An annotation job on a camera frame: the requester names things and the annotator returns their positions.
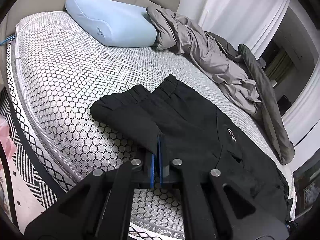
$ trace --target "hexagon pattern fabric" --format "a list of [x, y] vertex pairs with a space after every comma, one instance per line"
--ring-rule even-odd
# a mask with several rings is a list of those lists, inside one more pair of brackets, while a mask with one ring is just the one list
[[[28, 16], [19, 29], [16, 46], [24, 79], [20, 86], [28, 95], [23, 100], [29, 100], [42, 129], [83, 176], [98, 167], [116, 169], [136, 150], [120, 132], [92, 119], [92, 103], [137, 84], [152, 92], [172, 73], [221, 109], [277, 164], [288, 181], [289, 197], [294, 197], [292, 173], [279, 164], [253, 119], [228, 101], [186, 57], [150, 47], [103, 46], [66, 12]], [[152, 190], [135, 190], [132, 216], [183, 231], [179, 198], [159, 184]]]

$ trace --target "pink plastic bag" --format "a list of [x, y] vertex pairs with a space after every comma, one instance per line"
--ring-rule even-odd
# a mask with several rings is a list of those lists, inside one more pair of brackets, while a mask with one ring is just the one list
[[[17, 150], [17, 147], [10, 138], [9, 125], [2, 115], [0, 115], [0, 141], [4, 149], [5, 156], [7, 157], [7, 160], [11, 159], [13, 154]], [[0, 161], [0, 170], [1, 169], [3, 169], [3, 166]]]

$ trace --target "yellowish curtain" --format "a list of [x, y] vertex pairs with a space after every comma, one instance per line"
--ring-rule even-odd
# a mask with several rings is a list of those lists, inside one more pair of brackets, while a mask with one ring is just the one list
[[266, 75], [269, 80], [275, 80], [279, 84], [293, 67], [293, 62], [284, 49], [281, 49], [273, 61], [266, 68]]

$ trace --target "silver screw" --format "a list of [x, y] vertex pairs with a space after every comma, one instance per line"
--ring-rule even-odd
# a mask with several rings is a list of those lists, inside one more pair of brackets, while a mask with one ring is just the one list
[[174, 159], [174, 160], [172, 161], [172, 164], [173, 164], [174, 166], [180, 166], [180, 165], [182, 164], [182, 160], [180, 160], [180, 159]]
[[99, 177], [99, 176], [101, 176], [103, 174], [103, 170], [102, 169], [95, 169], [95, 170], [93, 170], [92, 173], [93, 173], [94, 176]]
[[219, 177], [221, 175], [221, 171], [218, 169], [213, 169], [210, 171], [210, 174], [214, 177]]
[[131, 164], [132, 164], [133, 166], [139, 166], [139, 165], [141, 164], [141, 160], [140, 160], [140, 159], [133, 159], [133, 160], [131, 161]]

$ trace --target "aourplanet logo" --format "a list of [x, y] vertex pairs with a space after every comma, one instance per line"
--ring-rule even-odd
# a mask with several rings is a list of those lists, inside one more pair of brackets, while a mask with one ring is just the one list
[[104, 37], [105, 38], [105, 36], [103, 35], [103, 33], [102, 33], [102, 31], [100, 31], [100, 29], [99, 29], [99, 27], [97, 26], [97, 29], [98, 29], [98, 31], [99, 31], [99, 33], [98, 33], [98, 35], [102, 35], [102, 37]]

